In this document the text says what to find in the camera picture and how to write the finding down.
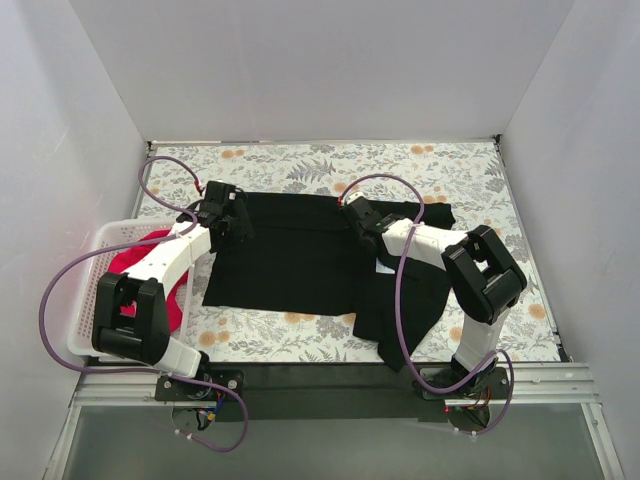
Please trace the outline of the black t shirt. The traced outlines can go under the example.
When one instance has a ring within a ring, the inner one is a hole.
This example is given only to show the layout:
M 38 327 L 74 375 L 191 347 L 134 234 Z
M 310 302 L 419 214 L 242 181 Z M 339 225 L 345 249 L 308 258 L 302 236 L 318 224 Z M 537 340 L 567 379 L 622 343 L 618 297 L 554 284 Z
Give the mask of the black t shirt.
M 354 334 L 376 343 L 382 361 L 400 371 L 394 314 L 399 260 L 358 243 L 334 197 L 248 195 L 255 237 L 218 251 L 203 303 L 302 314 L 355 316 Z M 402 278 L 404 338 L 414 351 L 443 314 L 451 284 L 444 271 L 407 260 Z

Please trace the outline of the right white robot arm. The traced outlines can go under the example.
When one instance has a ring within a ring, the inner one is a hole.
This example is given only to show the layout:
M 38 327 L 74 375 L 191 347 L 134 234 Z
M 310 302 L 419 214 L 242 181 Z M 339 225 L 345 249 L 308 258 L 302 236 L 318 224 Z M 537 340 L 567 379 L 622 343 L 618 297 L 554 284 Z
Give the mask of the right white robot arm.
M 527 279 L 496 232 L 481 225 L 472 231 L 432 227 L 419 218 L 382 216 L 360 193 L 339 199 L 340 210 L 358 240 L 372 253 L 399 259 L 394 291 L 396 334 L 404 360 L 416 382 L 434 395 L 458 392 L 475 397 L 489 384 L 502 326 L 518 302 Z M 452 356 L 452 385 L 436 387 L 426 382 L 411 362 L 404 338 L 401 313 L 402 277 L 407 259 L 444 271 L 458 305 L 464 312 L 460 345 Z

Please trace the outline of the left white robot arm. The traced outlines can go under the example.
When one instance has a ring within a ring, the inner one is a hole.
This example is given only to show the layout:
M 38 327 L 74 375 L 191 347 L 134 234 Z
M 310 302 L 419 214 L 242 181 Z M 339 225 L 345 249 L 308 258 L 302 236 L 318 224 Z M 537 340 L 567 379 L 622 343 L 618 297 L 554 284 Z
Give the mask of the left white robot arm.
M 203 354 L 170 332 L 169 294 L 202 256 L 254 237 L 248 195 L 239 187 L 210 181 L 204 197 L 180 212 L 169 239 L 122 273 L 97 283 L 91 342 L 101 353 L 137 361 L 178 377 L 193 400 L 213 386 Z

